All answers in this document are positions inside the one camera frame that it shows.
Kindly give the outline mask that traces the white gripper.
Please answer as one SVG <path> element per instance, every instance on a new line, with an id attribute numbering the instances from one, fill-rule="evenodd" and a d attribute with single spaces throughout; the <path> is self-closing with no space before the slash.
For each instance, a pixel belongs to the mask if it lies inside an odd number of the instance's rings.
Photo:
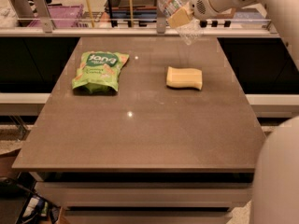
<path id="1" fill-rule="evenodd" d="M 178 28 L 191 22 L 192 15 L 200 20 L 217 17 L 223 11 L 233 7 L 244 7 L 249 0 L 189 0 L 189 7 L 181 7 L 168 19 L 171 28 Z"/>

